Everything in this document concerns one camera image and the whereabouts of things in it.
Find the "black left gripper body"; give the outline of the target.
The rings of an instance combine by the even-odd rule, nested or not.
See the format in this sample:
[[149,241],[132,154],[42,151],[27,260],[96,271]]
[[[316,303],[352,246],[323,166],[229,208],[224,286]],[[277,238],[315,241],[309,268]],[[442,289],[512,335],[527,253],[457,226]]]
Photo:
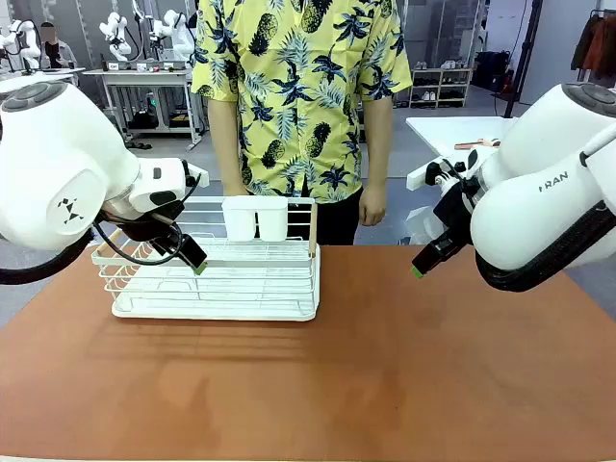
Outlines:
[[175,244],[182,236],[176,219],[184,211],[182,201],[173,201],[146,213],[133,221],[123,221],[119,228],[132,240],[137,242],[154,241],[170,238]]

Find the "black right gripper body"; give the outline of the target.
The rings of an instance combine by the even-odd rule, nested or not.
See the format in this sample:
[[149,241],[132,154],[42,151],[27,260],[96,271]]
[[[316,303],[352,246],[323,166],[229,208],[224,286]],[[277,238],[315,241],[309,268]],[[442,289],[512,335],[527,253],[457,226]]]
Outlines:
[[456,244],[472,244],[471,217],[477,194],[476,180],[462,180],[444,193],[434,208],[434,215],[443,223],[446,236]]

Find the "person's left hand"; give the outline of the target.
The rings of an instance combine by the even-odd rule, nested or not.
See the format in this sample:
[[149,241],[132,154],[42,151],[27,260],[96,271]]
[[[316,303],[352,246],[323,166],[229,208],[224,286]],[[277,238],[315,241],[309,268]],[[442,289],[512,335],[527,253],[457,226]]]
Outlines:
[[360,223],[363,226],[376,226],[386,215],[386,187],[369,184],[363,191],[359,202]]

